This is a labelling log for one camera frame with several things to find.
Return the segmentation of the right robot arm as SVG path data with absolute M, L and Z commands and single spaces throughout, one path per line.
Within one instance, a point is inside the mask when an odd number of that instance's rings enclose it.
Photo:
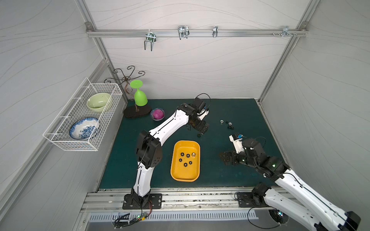
M 279 158 L 267 156 L 261 145 L 237 145 L 234 151 L 222 152 L 219 156 L 227 166 L 254 168 L 297 199 L 294 202 L 260 183 L 246 198 L 252 208 L 274 208 L 311 231 L 356 231 L 359 228 L 359 215 L 344 211 L 325 199 Z

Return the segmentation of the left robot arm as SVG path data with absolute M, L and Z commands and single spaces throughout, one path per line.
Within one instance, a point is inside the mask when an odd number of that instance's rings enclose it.
M 136 146 L 137 174 L 132 195 L 139 199 L 149 196 L 153 171 L 162 160 L 164 143 L 185 125 L 190 125 L 200 134 L 204 134 L 209 128 L 209 124 L 204 120 L 208 113 L 206 104 L 196 98 L 191 104 L 179 105 L 176 111 L 156 128 L 144 130 L 139 134 Z

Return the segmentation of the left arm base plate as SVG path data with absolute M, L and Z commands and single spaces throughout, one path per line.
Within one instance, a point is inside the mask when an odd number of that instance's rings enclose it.
M 141 209 L 161 209 L 162 194 L 150 193 L 144 197 L 138 196 L 135 192 L 126 194 L 122 205 L 123 210 L 141 210 Z

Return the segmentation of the yellow plastic storage box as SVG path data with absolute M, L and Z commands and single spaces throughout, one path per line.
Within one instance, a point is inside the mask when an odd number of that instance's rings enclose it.
M 194 182 L 200 175 L 200 145 L 195 141 L 178 141 L 174 145 L 172 164 L 171 164 L 171 177 L 178 182 Z

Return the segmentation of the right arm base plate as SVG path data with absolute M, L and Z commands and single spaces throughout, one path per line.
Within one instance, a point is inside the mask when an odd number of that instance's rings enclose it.
M 236 192 L 234 194 L 235 200 L 238 202 L 239 208 L 265 208 L 268 205 L 265 203 L 263 197 L 252 192 Z

